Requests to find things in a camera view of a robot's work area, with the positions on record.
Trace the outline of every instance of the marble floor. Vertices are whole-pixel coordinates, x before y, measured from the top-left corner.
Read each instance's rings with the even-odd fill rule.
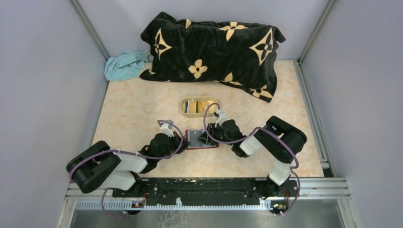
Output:
[[[180,113],[180,102],[190,96],[213,96],[222,111],[234,119],[244,134],[263,126],[272,116],[289,122],[308,138],[297,155],[300,177],[323,177],[317,147],[292,61],[276,61],[278,87],[271,103],[257,99],[240,89],[215,82],[151,82],[140,78],[110,82],[96,128],[94,142],[106,141],[111,147],[138,151],[158,133],[158,119],[171,119],[184,133],[202,129],[202,118],[186,118]],[[215,122],[214,117],[207,118]],[[239,158],[230,146],[203,150],[186,150],[142,177],[267,177],[274,157],[259,151]]]

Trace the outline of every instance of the pillow with flower pattern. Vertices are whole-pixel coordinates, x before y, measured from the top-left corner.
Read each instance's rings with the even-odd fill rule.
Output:
[[[151,81],[216,81],[270,102],[277,86],[274,61],[278,42],[286,39],[275,26],[240,22],[175,20],[165,12],[141,33],[151,47]]]

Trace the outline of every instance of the white wall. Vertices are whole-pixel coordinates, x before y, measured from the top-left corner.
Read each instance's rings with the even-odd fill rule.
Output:
[[[308,41],[328,0],[79,0],[106,49],[150,49],[141,32],[161,11],[176,19],[240,21],[280,28],[287,41],[278,58],[297,58]]]
[[[0,1],[0,227],[55,227],[105,61],[67,0]]]
[[[402,227],[403,1],[339,1],[303,67],[365,228]]]

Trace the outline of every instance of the purple cable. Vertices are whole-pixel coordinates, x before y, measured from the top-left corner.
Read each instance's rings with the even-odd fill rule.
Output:
[[[290,170],[296,169],[296,168],[299,167],[299,162],[298,162],[297,157],[295,156],[294,152],[292,152],[291,148],[290,148],[285,142],[283,142],[280,138],[278,138],[278,137],[277,137],[275,134],[273,134],[271,131],[269,131],[269,130],[267,130],[267,129],[264,129],[264,128],[262,128],[262,127],[256,127],[255,129],[253,129],[253,131],[252,131],[251,134],[253,135],[253,133],[255,133],[255,131],[257,131],[257,130],[264,131],[265,133],[269,134],[273,139],[275,139],[277,142],[279,142],[282,146],[284,146],[284,148],[288,151],[288,153],[291,155],[291,157],[292,157],[292,158],[294,159],[294,161],[295,161],[295,166],[290,167]]]
[[[297,189],[297,194],[294,198],[294,200],[292,201],[291,205],[286,209],[286,211],[283,212],[283,214],[276,214],[276,215],[286,215],[291,208],[294,206],[295,202],[297,201],[297,198],[299,197],[299,191],[301,190],[301,181],[299,180],[299,176],[293,171],[291,170],[291,173],[295,175],[296,179],[297,179],[297,183],[298,183],[298,189]]]
[[[245,139],[247,139],[247,137],[243,137],[243,138],[241,138],[241,139],[238,139],[238,140],[235,140],[235,141],[230,141],[230,142],[224,142],[224,141],[220,141],[220,140],[218,140],[218,139],[214,139],[213,136],[210,134],[210,132],[207,130],[207,125],[206,125],[207,113],[209,112],[209,109],[210,109],[213,105],[216,105],[216,106],[218,107],[218,110],[220,109],[220,105],[219,105],[218,103],[211,103],[211,104],[207,107],[206,111],[204,112],[204,116],[203,116],[203,125],[204,125],[204,129],[205,129],[207,135],[208,135],[213,141],[215,141],[216,143],[222,143],[222,144],[239,143],[239,142],[242,142],[242,141],[244,141]]]
[[[133,153],[133,152],[128,152],[128,151],[120,151],[120,150],[116,150],[116,149],[111,149],[111,150],[107,150],[107,151],[102,151],[102,152],[96,153],[96,154],[94,154],[94,155],[92,155],[92,156],[89,156],[88,158],[82,160],[80,163],[78,163],[76,166],[74,166],[74,168],[73,168],[73,169],[70,171],[70,173],[69,173],[70,181],[71,181],[71,182],[74,182],[74,180],[73,180],[73,174],[74,174],[74,172],[75,172],[80,166],[82,166],[82,165],[83,165],[84,163],[86,163],[87,161],[90,161],[90,160],[92,160],[92,159],[94,159],[94,158],[96,158],[96,157],[98,157],[98,156],[104,155],[104,154],[106,154],[106,153],[112,153],[112,152],[124,153],[124,154],[129,154],[129,155],[135,155],[135,156],[141,157],[141,158],[154,159],[154,160],[168,159],[168,158],[171,158],[172,156],[174,156],[174,155],[181,149],[181,147],[182,147],[182,144],[183,144],[183,134],[182,134],[181,130],[179,129],[179,127],[177,127],[177,126],[174,125],[173,123],[170,123],[170,122],[165,121],[165,120],[157,120],[157,122],[158,122],[158,123],[161,122],[161,123],[169,124],[170,126],[174,127],[176,130],[178,130],[178,133],[179,133],[179,135],[181,136],[181,142],[179,143],[178,148],[177,148],[173,153],[171,153],[171,154],[168,155],[168,156],[164,156],[164,157],[150,157],[150,156],[142,155],[142,154],[140,154],[140,153]]]
[[[102,195],[102,198],[101,198],[101,207],[102,207],[102,210],[105,212],[105,214],[107,215],[107,216],[109,216],[109,217],[113,217],[113,218],[119,218],[119,219],[123,219],[124,217],[126,217],[128,214],[123,214],[123,215],[113,215],[113,214],[109,214],[107,211],[106,211],[106,209],[105,209],[105,205],[104,205],[104,199],[105,199],[105,195],[106,195],[106,192],[109,190],[109,188],[106,188],[105,189],[105,191],[104,191],[104,194]]]

